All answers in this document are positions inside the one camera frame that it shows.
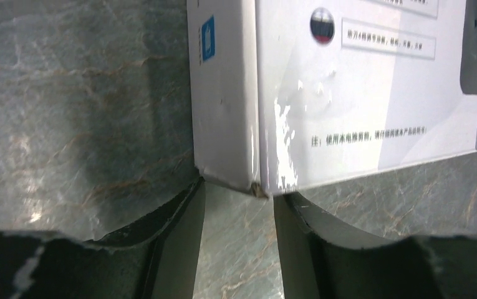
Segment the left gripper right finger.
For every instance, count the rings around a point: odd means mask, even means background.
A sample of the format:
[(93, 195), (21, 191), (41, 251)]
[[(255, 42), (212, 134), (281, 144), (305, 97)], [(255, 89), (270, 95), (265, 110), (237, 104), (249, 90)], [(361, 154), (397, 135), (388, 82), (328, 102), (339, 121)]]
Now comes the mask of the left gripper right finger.
[(390, 240), (299, 193), (274, 200), (286, 298), (477, 298), (477, 235)]

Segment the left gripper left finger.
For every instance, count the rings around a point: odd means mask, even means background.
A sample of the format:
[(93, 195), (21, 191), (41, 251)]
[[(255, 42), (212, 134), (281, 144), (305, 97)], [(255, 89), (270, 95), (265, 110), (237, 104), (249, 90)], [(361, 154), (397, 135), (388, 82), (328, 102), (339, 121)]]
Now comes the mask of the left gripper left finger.
[(191, 298), (205, 185), (100, 240), (55, 231), (0, 231), (0, 298)]

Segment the white clipper kit box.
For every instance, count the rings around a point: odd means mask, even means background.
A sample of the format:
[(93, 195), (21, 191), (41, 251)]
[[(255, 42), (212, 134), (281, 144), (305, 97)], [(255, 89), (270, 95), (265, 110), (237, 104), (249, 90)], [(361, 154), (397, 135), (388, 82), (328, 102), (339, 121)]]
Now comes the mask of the white clipper kit box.
[(477, 1), (188, 1), (194, 162), (272, 197), (477, 151)]

